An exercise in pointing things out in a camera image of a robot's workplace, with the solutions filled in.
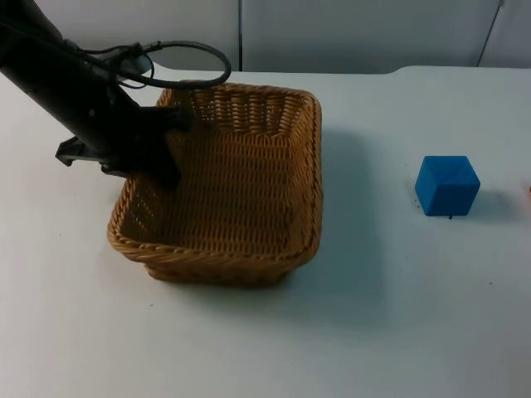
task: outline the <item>black robotic arm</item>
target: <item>black robotic arm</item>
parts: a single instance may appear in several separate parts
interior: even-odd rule
[[[167,46],[211,52],[223,61],[225,71],[214,80],[171,82],[124,68],[127,61],[145,59]],[[57,150],[56,157],[65,165],[92,160],[107,174],[146,172],[163,186],[175,188],[180,172],[164,134],[172,128],[189,130],[192,116],[179,108],[139,106],[122,89],[120,78],[190,90],[225,82],[231,65],[220,51],[190,41],[84,51],[63,40],[33,0],[0,0],[0,70],[75,135]]]

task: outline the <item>wicker basket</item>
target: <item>wicker basket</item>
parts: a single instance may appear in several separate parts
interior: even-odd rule
[[[323,192],[321,109],[311,94],[226,84],[165,90],[159,106],[193,109],[191,133],[168,134],[183,179],[175,192],[126,181],[110,244],[173,282],[264,286],[317,252]]]

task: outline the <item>black cable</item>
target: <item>black cable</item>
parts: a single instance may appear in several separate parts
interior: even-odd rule
[[[153,79],[153,76],[155,75],[155,64],[153,63],[153,60],[151,59],[150,56],[148,56],[147,54],[144,54],[144,56],[148,59],[149,63],[151,64],[151,67],[149,68],[151,70],[151,72],[149,73],[149,79]],[[140,89],[143,89],[145,86],[147,86],[146,84],[128,85],[127,83],[124,83],[123,81],[117,81],[116,83],[128,89],[132,89],[132,90],[140,90]]]
[[[112,46],[109,48],[105,48],[103,50],[85,50],[84,48],[79,48],[80,51],[83,51],[85,54],[91,54],[91,55],[100,55],[100,54],[106,54],[108,52],[114,51],[114,50],[124,50],[126,48],[129,48],[130,46]]]
[[[125,79],[136,81],[137,83],[142,83],[145,85],[150,85],[153,87],[159,87],[162,89],[176,89],[176,90],[195,90],[195,89],[206,89],[220,85],[227,81],[231,75],[231,62],[228,60],[227,56],[223,54],[218,49],[208,46],[206,44],[198,43],[195,41],[168,41],[161,42],[157,41],[154,44],[146,46],[137,56],[145,55],[150,52],[160,51],[163,48],[171,47],[187,47],[195,48],[201,51],[208,52],[219,58],[225,67],[223,73],[218,76],[216,79],[212,80],[195,80],[195,81],[170,81],[170,80],[160,80],[144,77],[141,75],[136,75],[135,73],[128,72],[126,70],[121,70],[112,65],[109,65],[97,58],[94,58],[89,53],[84,53],[82,50],[70,48],[68,46],[63,46],[62,43],[54,42],[48,39],[45,36],[42,36],[41,33],[31,27],[27,27],[18,22],[11,21],[8,18],[0,17],[0,26],[6,27],[20,35],[29,37],[32,40],[39,41],[45,46],[54,48],[55,50],[61,51],[68,56],[73,56],[77,60],[85,61],[92,66],[97,66],[98,68],[109,72],[110,74],[122,76]]]

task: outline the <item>blue cube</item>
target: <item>blue cube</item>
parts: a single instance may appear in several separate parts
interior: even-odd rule
[[[427,216],[466,216],[480,180],[466,156],[426,156],[415,191]]]

